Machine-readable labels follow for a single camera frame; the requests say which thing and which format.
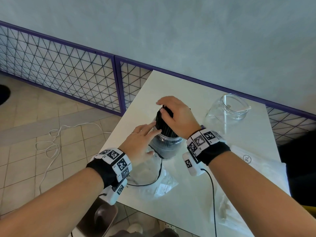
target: wristband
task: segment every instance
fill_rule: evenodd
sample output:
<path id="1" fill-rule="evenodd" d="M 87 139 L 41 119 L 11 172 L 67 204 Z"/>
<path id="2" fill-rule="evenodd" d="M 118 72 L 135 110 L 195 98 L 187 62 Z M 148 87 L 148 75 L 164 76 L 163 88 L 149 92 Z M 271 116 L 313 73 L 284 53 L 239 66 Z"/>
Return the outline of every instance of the wristband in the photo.
<path id="1" fill-rule="evenodd" d="M 191 156 L 206 165 L 218 155 L 230 151 L 226 141 L 217 132 L 209 129 L 195 132 L 186 143 Z"/>
<path id="2" fill-rule="evenodd" d="M 132 164 L 127 155 L 117 148 L 108 148 L 95 155 L 87 164 L 101 176 L 104 188 L 120 183 L 132 170 Z"/>

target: person's right arm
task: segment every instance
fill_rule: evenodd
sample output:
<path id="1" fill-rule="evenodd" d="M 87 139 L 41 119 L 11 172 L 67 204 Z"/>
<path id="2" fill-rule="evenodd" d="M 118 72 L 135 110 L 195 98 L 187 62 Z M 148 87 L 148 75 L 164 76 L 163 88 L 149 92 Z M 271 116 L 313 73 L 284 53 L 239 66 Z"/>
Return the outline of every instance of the person's right arm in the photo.
<path id="1" fill-rule="evenodd" d="M 191 110 L 179 99 L 163 97 L 157 104 L 166 105 L 173 112 L 171 118 L 161 109 L 163 120 L 177 135 L 188 139 L 201 129 Z M 209 168 L 254 236 L 316 236 L 316 220 L 233 152 L 217 156 Z"/>

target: gray pants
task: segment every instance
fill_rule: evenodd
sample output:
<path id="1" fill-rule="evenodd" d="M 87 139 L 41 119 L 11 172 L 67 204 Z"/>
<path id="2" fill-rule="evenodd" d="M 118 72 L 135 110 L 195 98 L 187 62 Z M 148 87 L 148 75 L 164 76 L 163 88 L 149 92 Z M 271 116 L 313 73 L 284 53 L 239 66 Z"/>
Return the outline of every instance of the gray pants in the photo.
<path id="1" fill-rule="evenodd" d="M 120 230 L 111 237 L 144 237 L 144 235 L 138 232 L 128 233 L 126 230 Z M 153 237 L 179 237 L 179 235 L 173 229 L 167 228 Z"/>

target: gray wall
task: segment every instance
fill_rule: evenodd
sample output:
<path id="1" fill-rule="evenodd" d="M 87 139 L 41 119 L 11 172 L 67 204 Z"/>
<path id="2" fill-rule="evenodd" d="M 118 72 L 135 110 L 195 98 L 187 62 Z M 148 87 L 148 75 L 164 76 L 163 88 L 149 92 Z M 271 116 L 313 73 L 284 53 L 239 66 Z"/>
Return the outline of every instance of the gray wall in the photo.
<path id="1" fill-rule="evenodd" d="M 0 0 L 0 20 L 316 114 L 316 0 Z"/>

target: purple metal frame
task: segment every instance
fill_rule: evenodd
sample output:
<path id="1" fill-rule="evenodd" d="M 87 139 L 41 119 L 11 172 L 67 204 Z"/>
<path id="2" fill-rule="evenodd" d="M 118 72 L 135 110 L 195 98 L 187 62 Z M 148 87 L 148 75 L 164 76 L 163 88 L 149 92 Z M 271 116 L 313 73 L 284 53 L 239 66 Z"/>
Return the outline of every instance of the purple metal frame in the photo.
<path id="1" fill-rule="evenodd" d="M 118 116 L 123 116 L 123 114 L 124 114 L 125 111 L 126 111 L 126 109 L 125 109 L 125 101 L 123 100 L 123 102 L 122 102 L 122 99 L 120 98 L 121 93 L 120 93 L 120 89 L 119 89 L 119 85 L 118 85 L 119 81 L 118 81 L 118 77 L 117 77 L 117 71 L 116 71 L 116 66 L 115 66 L 115 59 L 114 59 L 114 55 L 113 55 L 113 54 L 108 53 L 108 52 L 104 52 L 104 51 L 99 51 L 99 50 L 97 50 L 97 49 L 93 49 L 93 48 L 90 48 L 90 47 L 82 46 L 82 45 L 79 45 L 79 44 L 76 44 L 76 43 L 73 43 L 73 42 L 65 41 L 65 40 L 62 40 L 62 39 L 59 39 L 59 38 L 55 38 L 55 37 L 52 37 L 52 36 L 49 36 L 49 35 L 41 34 L 41 33 L 39 33 L 39 32 L 32 31 L 32 30 L 29 30 L 29 29 L 26 29 L 26 28 L 23 28 L 23 27 L 19 27 L 19 26 L 10 24 L 10 23 L 6 23 L 6 22 L 3 22 L 3 21 L 0 21 L 0 25 L 1 25 L 1 26 L 5 26 L 5 27 L 8 27 L 8 28 L 11 28 L 11 29 L 14 29 L 14 30 L 17 30 L 17 31 L 24 32 L 24 33 L 27 33 L 27 34 L 30 34 L 30 35 L 33 35 L 33 36 L 37 36 L 37 37 L 40 37 L 40 38 L 43 38 L 43 39 L 46 39 L 46 40 L 49 40 L 49 41 L 57 42 L 57 43 L 60 43 L 60 44 L 66 45 L 66 46 L 70 46 L 70 47 L 73 47 L 73 48 L 76 48 L 76 49 L 81 49 L 81 50 L 83 50 L 83 51 L 88 51 L 88 52 L 91 52 L 91 53 L 95 53 L 95 54 L 97 54 L 97 55 L 101 55 L 101 56 L 105 56 L 105 57 L 107 57 L 107 58 L 110 58 L 110 59 L 111 59 L 111 62 L 112 62 L 113 75 L 114 75 L 116 90 L 117 90 L 117 93 L 118 93 L 118 103 L 119 103 L 119 105 L 120 105 L 121 113 L 118 113 L 118 112 L 116 112 L 116 111 L 112 111 L 112 110 L 107 109 L 107 108 L 105 108 L 105 107 L 101 107 L 101 106 L 92 104 L 92 103 L 90 103 L 90 102 L 81 100 L 81 99 L 76 98 L 76 97 L 69 96 L 69 95 L 64 94 L 64 93 L 62 93 L 62 92 L 55 91 L 55 90 L 53 90 L 53 89 L 47 88 L 47 87 L 45 87 L 45 86 L 36 84 L 36 83 L 34 83 L 34 82 L 25 80 L 25 79 L 23 79 L 23 78 L 20 78 L 20 77 L 18 77 L 18 76 L 11 75 L 11 74 L 6 73 L 6 72 L 3 72 L 3 71 L 0 71 L 0 73 L 2 73 L 2 74 L 4 74 L 4 75 L 7 75 L 7 76 L 10 76 L 10 77 L 13 77 L 13 78 L 15 78 L 15 79 L 24 81 L 24 82 L 26 82 L 26 83 L 28 83 L 28 84 L 37 86 L 37 87 L 39 87 L 39 88 L 45 89 L 45 90 L 47 90 L 47 91 L 51 91 L 51 92 L 56 93 L 56 94 L 58 94 L 58 95 L 62 95 L 62 96 L 65 96 L 65 97 L 67 97 L 67 98 L 70 98 L 70 99 L 79 101 L 79 102 L 81 102 L 81 103 L 84 103 L 84 104 L 86 104 L 86 105 L 89 105 L 89 106 L 98 108 L 98 109 L 100 109 L 100 110 L 107 111 L 107 112 L 109 112 L 109 113 L 112 113 L 112 114 L 115 114 L 115 115 L 118 115 Z"/>
<path id="2" fill-rule="evenodd" d="M 295 108 L 292 108 L 292 107 L 289 107 L 289 106 L 286 106 L 286 105 L 278 104 L 278 103 L 275 103 L 273 101 L 269 101 L 269 100 L 265 100 L 265 99 L 262 99 L 262 98 L 259 98 L 259 97 L 248 95 L 246 93 L 235 91 L 235 90 L 232 90 L 232 89 L 229 89 L 229 88 L 226 88 L 226 87 L 221 87 L 221 86 L 218 86 L 218 85 L 215 85 L 215 84 L 203 81 L 203 80 L 195 79 L 193 77 L 189 77 L 189 76 L 186 76 L 186 75 L 182 75 L 182 74 L 179 74 L 179 73 L 176 73 L 176 72 L 173 72 L 173 71 L 168 71 L 168 70 L 165 70 L 165 69 L 162 69 L 162 68 L 159 68 L 159 67 L 155 67 L 155 66 L 148 65 L 148 64 L 145 64 L 145 63 L 137 62 L 137 61 L 134 61 L 134 60 L 131 60 L 131 59 L 128 59 L 128 58 L 124 58 L 122 56 L 115 55 L 114 59 L 115 59 L 116 63 L 119 63 L 119 67 L 120 67 L 120 62 L 125 62 L 125 63 L 131 64 L 131 65 L 134 65 L 134 66 L 139 66 L 139 67 L 145 68 L 147 70 L 160 71 L 160 72 L 166 73 L 168 75 L 173 75 L 173 76 L 179 77 L 181 79 L 192 81 L 192 82 L 195 82 L 195 83 L 207 86 L 207 87 L 211 87 L 211 88 L 214 88 L 214 89 L 217 89 L 217 90 L 220 90 L 220 91 L 224 91 L 224 92 L 227 92 L 227 93 L 232 93 L 232 94 L 241 96 L 241 97 L 249 99 L 249 100 L 254 100 L 256 102 L 263 103 L 263 104 L 265 104 L 268 107 L 273 107 L 273 108 L 276 108 L 276 109 L 281 110 L 281 111 L 285 111 L 285 112 L 288 112 L 288 113 L 291 113 L 291 114 L 294 114 L 294 115 L 298 115 L 298 116 L 305 117 L 305 118 L 312 119 L 312 120 L 316 121 L 316 115 L 314 115 L 312 113 L 308 113 L 306 111 L 301 111 L 301 110 L 298 110 L 298 109 L 295 109 Z"/>

